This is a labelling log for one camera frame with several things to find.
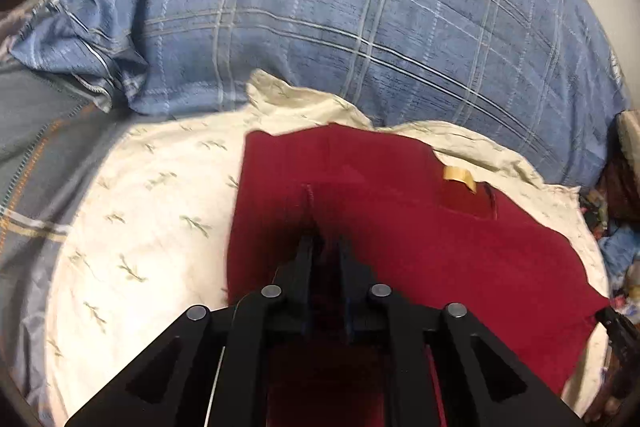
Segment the dark red garment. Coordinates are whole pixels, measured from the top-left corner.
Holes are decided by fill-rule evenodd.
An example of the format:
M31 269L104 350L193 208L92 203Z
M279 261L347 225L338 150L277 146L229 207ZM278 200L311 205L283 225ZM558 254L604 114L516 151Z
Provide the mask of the dark red garment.
M444 177L423 143L337 126L245 141L228 250L237 303L319 231L303 332L270 351L265 425L388 426L382 362L347 330L337 244L409 303L460 303L560 399L604 298L564 237L487 184Z

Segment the pile of clutter beside bed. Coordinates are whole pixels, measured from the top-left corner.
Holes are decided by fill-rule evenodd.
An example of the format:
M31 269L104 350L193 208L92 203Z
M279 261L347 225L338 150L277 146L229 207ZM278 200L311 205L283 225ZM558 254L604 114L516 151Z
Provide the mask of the pile of clutter beside bed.
M621 150L613 150L595 186L579 191L579 205L603 258L616 311L639 326L639 185Z

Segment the cream leaf-print pillow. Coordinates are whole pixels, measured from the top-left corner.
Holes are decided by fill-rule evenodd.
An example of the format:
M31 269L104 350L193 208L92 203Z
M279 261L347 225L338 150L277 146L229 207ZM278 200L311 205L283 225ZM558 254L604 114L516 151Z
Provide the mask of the cream leaf-print pillow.
M445 165L468 169L566 237L589 284L608 297L578 188L545 184L514 150L437 120L373 127L339 96L291 87L259 69L246 92L248 103L234 112L135 124L99 169L65 236L47 300L53 426L64 426L188 306L226 304L226 249L244 138L254 130L344 124L424 142Z

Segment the grey-blue striped bedsheet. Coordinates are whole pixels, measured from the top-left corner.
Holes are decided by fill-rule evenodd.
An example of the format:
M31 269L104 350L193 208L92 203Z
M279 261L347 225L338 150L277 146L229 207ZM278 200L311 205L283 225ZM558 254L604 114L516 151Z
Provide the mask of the grey-blue striped bedsheet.
M1 388L53 423L46 309L70 222L131 114L77 80L1 65Z

